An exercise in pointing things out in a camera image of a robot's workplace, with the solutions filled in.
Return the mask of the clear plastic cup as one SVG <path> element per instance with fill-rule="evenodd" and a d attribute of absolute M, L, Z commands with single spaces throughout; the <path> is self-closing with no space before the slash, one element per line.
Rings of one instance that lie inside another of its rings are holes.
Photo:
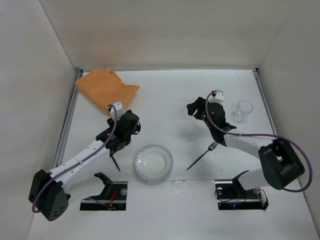
<path fill-rule="evenodd" d="M 236 108 L 233 111 L 233 117 L 238 122 L 243 122 L 246 117 L 253 111 L 254 106 L 248 100 L 240 100 L 236 104 Z"/>

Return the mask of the black fork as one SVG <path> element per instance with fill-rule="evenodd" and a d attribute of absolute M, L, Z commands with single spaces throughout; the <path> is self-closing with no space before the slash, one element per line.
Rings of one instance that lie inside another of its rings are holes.
<path fill-rule="evenodd" d="M 192 168 L 201 158 L 203 158 L 208 152 L 213 151 L 217 146 L 218 143 L 216 141 L 210 144 L 207 150 L 201 156 L 199 156 L 186 170 L 188 171 L 190 168 Z"/>

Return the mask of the black knife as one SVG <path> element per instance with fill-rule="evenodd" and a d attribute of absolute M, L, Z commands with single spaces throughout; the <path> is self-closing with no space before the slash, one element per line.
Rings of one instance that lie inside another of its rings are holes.
<path fill-rule="evenodd" d="M 118 169 L 118 171 L 120 172 L 120 171 L 121 171 L 121 169 L 120 169 L 120 167 L 119 167 L 119 165 L 118 165 L 117 161 L 115 160 L 114 156 L 113 156 L 113 155 L 111 155 L 110 157 L 111 157 L 111 159 L 112 159 L 113 163 L 115 164 L 116 168 L 117 168 L 117 169 Z"/>

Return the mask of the orange cloth placemat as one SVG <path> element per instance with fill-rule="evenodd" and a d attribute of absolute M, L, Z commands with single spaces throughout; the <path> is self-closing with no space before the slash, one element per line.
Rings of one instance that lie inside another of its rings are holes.
<path fill-rule="evenodd" d="M 107 115 L 110 114 L 109 104 L 121 101 L 126 108 L 140 89 L 138 85 L 123 83 L 116 72 L 110 68 L 95 68 L 79 78 L 75 86 Z"/>

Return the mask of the white round plate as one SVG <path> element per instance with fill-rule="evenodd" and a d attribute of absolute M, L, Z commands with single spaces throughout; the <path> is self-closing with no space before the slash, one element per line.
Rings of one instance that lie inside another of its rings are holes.
<path fill-rule="evenodd" d="M 134 170 L 146 182 L 162 182 L 173 169 L 173 156 L 162 145 L 148 144 L 138 150 L 134 158 Z"/>

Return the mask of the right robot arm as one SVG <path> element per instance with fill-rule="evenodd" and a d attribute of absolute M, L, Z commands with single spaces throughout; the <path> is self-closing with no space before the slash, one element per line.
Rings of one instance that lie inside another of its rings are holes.
<path fill-rule="evenodd" d="M 260 162 L 259 169 L 243 171 L 233 178 L 239 190 L 270 186 L 289 192 L 287 186 L 305 173 L 304 165 L 288 139 L 272 134 L 239 133 L 236 126 L 226 121 L 226 113 L 220 103 L 209 102 L 202 97 L 186 108 L 188 115 L 205 122 L 216 143 L 247 153 Z"/>

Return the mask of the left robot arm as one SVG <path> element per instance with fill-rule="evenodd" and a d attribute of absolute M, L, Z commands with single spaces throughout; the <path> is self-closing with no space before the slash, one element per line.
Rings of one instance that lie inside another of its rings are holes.
<path fill-rule="evenodd" d="M 131 110 L 117 119 L 109 118 L 107 123 L 109 127 L 76 156 L 49 171 L 41 169 L 35 173 L 28 196 L 34 214 L 40 213 L 52 222 L 68 208 L 72 197 L 68 190 L 74 184 L 92 176 L 109 181 L 99 172 L 102 161 L 98 157 L 108 154 L 113 158 L 115 153 L 131 143 L 132 136 L 140 132 L 141 124 L 140 118 Z"/>

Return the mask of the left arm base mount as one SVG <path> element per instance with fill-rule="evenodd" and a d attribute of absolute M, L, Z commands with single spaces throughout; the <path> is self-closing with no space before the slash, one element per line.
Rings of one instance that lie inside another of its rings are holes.
<path fill-rule="evenodd" d="M 127 207 L 128 182 L 116 181 L 107 184 L 98 195 L 84 198 L 80 211 L 125 211 Z"/>

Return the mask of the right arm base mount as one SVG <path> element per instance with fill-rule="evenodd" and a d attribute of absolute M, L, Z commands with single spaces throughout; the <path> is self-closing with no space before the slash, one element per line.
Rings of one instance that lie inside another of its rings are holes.
<path fill-rule="evenodd" d="M 266 192 L 261 188 L 244 190 L 232 180 L 215 181 L 214 196 L 220 211 L 262 210 L 269 206 Z"/>

